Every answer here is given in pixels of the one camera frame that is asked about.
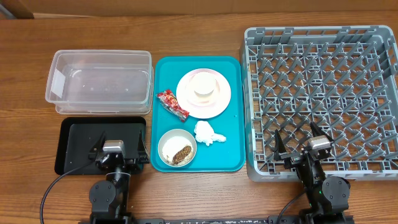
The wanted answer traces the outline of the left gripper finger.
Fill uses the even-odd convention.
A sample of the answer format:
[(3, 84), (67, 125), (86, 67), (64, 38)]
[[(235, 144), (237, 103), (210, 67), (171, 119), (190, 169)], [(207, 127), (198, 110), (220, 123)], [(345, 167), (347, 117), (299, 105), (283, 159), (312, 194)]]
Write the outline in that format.
[(137, 151), (138, 151), (139, 159), (148, 159), (149, 158), (147, 148), (145, 145), (144, 136), (142, 135), (142, 131), (139, 132)]
[(106, 141), (106, 133), (103, 131), (99, 137), (99, 139), (94, 143), (93, 147), (90, 149), (90, 152), (100, 152), (102, 151), (103, 145)]

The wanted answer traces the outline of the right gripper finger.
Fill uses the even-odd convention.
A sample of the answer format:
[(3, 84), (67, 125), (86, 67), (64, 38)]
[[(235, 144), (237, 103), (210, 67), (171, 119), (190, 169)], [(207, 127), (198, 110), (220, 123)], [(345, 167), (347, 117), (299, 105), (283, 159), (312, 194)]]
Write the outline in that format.
[(310, 127), (313, 137), (325, 136), (330, 142), (333, 142), (333, 139), (326, 132), (324, 132), (314, 121), (310, 122)]
[(274, 131), (274, 138), (275, 138), (274, 152), (276, 154), (285, 154), (287, 151), (285, 149), (284, 143), (277, 129)]

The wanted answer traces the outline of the grey bowl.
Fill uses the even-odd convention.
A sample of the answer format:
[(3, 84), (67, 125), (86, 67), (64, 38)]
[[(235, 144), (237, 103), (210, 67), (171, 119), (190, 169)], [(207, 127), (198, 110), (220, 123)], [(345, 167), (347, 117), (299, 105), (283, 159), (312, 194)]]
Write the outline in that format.
[[(173, 165), (173, 156), (185, 146), (191, 146), (191, 153), (178, 165)], [(195, 138), (186, 130), (172, 129), (167, 131), (159, 140), (158, 155), (160, 159), (168, 166), (180, 168), (187, 166), (193, 161), (197, 153), (197, 142)]]

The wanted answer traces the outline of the brown food scrap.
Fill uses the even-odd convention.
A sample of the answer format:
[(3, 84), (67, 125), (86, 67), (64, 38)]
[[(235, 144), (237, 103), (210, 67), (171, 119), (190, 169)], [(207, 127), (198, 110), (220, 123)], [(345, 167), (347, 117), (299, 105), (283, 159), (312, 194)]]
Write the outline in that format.
[(173, 165), (178, 165), (181, 163), (192, 151), (192, 147), (187, 145), (180, 151), (178, 151), (172, 159)]

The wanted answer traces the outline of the red snack wrapper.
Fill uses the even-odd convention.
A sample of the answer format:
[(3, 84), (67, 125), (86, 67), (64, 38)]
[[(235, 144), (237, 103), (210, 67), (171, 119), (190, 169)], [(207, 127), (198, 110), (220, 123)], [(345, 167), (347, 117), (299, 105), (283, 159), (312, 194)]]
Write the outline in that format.
[(181, 122), (186, 122), (189, 112), (184, 110), (178, 103), (177, 97), (171, 90), (165, 90), (156, 94), (160, 104), (170, 113), (178, 117)]

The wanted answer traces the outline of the white napkin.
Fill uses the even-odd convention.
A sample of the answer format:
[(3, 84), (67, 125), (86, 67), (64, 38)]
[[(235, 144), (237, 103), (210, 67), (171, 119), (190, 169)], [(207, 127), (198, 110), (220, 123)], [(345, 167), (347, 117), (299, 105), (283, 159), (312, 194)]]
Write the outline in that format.
[(194, 129), (195, 140), (210, 146), (216, 142), (226, 142), (226, 137), (222, 134), (217, 134), (207, 121), (198, 121)]

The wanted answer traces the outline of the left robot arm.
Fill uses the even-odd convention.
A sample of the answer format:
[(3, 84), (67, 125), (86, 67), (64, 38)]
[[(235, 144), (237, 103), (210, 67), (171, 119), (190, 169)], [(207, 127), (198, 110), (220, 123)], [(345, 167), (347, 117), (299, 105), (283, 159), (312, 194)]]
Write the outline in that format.
[(140, 174), (149, 163), (142, 131), (137, 136), (137, 145), (132, 148), (137, 157), (128, 159), (122, 140), (107, 140), (105, 133), (89, 151), (89, 160), (106, 173), (104, 180), (98, 181), (89, 191), (91, 202), (90, 223), (137, 223), (127, 210), (130, 179)]

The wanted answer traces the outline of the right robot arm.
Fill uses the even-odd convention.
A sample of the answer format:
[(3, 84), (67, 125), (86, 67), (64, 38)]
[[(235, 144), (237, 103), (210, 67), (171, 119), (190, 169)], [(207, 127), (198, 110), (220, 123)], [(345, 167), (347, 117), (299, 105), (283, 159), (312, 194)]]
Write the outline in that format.
[(327, 177), (321, 160), (330, 156), (334, 140), (314, 122), (310, 123), (313, 137), (300, 151), (288, 153), (278, 131), (274, 131), (274, 159), (283, 161), (285, 169), (295, 169), (303, 183), (309, 208), (299, 211), (301, 223), (353, 223), (345, 217), (349, 209), (348, 199), (351, 185), (342, 177)]

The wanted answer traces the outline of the grey dishwasher rack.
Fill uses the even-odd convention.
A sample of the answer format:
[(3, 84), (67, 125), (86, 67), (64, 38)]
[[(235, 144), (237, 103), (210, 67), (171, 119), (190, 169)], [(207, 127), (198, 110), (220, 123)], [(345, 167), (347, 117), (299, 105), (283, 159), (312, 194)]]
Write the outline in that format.
[(274, 131), (298, 152), (316, 123), (334, 140), (327, 175), (397, 179), (397, 42), (388, 26), (252, 27), (241, 67), (246, 166), (255, 182), (297, 180)]

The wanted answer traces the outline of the black plastic tray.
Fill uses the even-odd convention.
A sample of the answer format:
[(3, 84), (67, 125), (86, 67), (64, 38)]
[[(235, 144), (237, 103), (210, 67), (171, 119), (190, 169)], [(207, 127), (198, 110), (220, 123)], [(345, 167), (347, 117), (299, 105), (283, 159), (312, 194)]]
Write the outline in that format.
[(140, 116), (121, 117), (69, 117), (62, 121), (58, 141), (54, 171), (62, 175), (72, 169), (92, 161), (88, 153), (102, 132), (107, 140), (123, 140), (126, 157), (132, 159), (137, 153), (132, 150), (137, 145), (139, 131), (145, 140), (146, 121)]

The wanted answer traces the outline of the clear plastic storage bin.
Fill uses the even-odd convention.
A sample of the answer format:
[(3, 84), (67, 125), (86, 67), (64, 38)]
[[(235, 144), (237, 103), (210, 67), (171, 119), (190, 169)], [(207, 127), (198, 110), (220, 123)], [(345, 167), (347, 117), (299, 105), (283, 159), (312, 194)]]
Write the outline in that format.
[(145, 50), (59, 50), (45, 99), (60, 114), (148, 114), (153, 78)]

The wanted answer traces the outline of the white pink plate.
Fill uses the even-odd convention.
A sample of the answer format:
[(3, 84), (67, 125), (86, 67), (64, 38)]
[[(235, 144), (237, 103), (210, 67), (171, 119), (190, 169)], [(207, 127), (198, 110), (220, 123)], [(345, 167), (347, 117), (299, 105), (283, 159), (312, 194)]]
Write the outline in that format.
[[(199, 72), (210, 72), (215, 76), (216, 86), (210, 95), (197, 95), (193, 90), (192, 78)], [(227, 79), (219, 72), (209, 68), (199, 68), (185, 74), (176, 89), (179, 105), (189, 115), (198, 119), (209, 119), (221, 114), (231, 100), (231, 87)]]

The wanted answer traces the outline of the white cup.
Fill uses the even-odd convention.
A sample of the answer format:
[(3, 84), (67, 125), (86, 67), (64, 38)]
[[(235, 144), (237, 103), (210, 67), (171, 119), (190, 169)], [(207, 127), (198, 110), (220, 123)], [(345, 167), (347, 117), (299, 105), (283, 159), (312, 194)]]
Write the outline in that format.
[(199, 72), (192, 78), (193, 90), (197, 95), (210, 95), (216, 86), (215, 76), (210, 72)]

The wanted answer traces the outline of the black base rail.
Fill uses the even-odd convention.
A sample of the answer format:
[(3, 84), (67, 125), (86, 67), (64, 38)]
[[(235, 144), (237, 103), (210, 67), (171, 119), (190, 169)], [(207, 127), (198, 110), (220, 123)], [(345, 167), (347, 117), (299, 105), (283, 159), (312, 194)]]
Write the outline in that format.
[[(241, 219), (184, 219), (184, 220), (164, 220), (162, 218), (143, 218), (143, 219), (124, 219), (124, 220), (96, 220), (79, 222), (79, 223), (133, 223), (133, 224), (276, 224), (276, 216), (268, 216), (267, 218), (241, 218)], [(299, 216), (284, 215), (280, 222), (281, 224), (299, 224), (304, 223)]]

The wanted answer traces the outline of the cardboard backdrop wall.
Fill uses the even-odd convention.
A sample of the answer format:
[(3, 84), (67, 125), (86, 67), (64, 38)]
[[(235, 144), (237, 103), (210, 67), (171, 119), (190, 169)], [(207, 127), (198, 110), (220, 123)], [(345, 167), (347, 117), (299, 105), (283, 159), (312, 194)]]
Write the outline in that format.
[(396, 0), (3, 0), (19, 19), (268, 12), (396, 11)]

